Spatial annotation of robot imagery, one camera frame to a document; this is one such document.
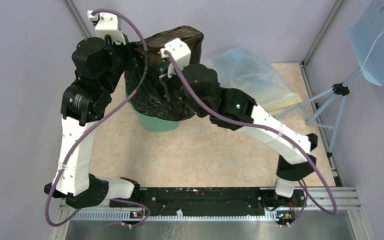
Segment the black trash bag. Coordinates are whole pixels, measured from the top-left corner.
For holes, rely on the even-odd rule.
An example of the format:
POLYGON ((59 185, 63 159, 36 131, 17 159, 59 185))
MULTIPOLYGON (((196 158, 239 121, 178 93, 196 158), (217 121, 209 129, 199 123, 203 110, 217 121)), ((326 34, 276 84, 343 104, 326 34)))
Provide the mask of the black trash bag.
POLYGON ((133 108, 143 115, 179 122, 195 115, 174 95, 171 84, 181 82, 169 78, 160 79, 160 76, 167 71, 170 62, 163 61, 159 51, 164 44, 175 38, 180 38, 191 50, 191 63, 200 62, 204 34, 192 26, 183 25, 147 37, 145 42, 148 48, 148 70, 131 103, 133 108))

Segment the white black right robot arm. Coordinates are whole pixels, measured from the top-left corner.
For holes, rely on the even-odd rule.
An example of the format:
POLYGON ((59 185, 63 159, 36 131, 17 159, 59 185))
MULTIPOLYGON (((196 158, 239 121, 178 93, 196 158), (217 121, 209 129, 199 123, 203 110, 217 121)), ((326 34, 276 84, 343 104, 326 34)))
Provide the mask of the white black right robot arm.
POLYGON ((314 133, 300 134, 271 116, 256 100, 237 88, 221 87, 216 71, 193 63, 178 74, 172 64, 159 69, 159 78, 176 113, 209 117, 217 127, 251 136, 279 154, 273 200, 287 206, 296 184, 313 173, 318 145, 314 133))

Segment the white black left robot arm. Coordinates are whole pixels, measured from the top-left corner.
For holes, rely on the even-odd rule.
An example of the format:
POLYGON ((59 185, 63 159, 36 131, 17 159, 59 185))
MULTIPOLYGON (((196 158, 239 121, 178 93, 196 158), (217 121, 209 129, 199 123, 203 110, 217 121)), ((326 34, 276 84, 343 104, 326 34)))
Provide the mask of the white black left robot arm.
POLYGON ((80 41, 71 59, 75 80, 66 88, 61 101, 62 141, 58 167, 44 192, 53 198, 64 198, 74 209, 94 207, 105 200, 121 199, 127 206, 140 202, 138 183, 128 178, 99 178, 90 173, 92 148, 97 128, 108 114, 125 68, 133 56, 124 44, 90 37, 80 41))

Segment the clear plastic bag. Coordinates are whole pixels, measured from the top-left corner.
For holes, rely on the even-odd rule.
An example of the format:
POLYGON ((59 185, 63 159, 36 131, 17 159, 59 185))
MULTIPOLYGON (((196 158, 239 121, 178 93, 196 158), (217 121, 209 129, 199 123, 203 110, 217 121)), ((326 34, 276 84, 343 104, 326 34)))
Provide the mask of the clear plastic bag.
POLYGON ((234 47, 202 64, 217 72, 221 87, 245 92, 273 116, 302 102, 300 94, 291 91, 268 59, 253 48, 234 47))

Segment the green plastic trash bin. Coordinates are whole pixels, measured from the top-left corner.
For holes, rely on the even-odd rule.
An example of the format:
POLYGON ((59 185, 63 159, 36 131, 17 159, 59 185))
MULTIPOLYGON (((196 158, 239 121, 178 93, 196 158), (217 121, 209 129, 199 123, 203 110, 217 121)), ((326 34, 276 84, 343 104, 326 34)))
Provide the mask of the green plastic trash bin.
POLYGON ((149 132, 167 132, 175 130, 180 125, 179 121, 169 121, 139 113, 132 104, 132 100, 135 98, 136 96, 132 97, 128 103, 145 130, 149 132))

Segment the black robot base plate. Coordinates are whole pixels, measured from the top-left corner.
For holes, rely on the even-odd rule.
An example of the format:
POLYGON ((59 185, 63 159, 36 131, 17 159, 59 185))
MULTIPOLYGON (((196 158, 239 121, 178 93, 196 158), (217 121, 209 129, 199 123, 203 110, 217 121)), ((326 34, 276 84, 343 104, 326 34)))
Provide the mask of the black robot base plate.
POLYGON ((304 205, 301 189, 287 198, 273 188, 260 187, 148 187, 136 190, 130 201, 150 209, 151 216, 186 217, 263 216, 269 210, 299 208, 304 205))

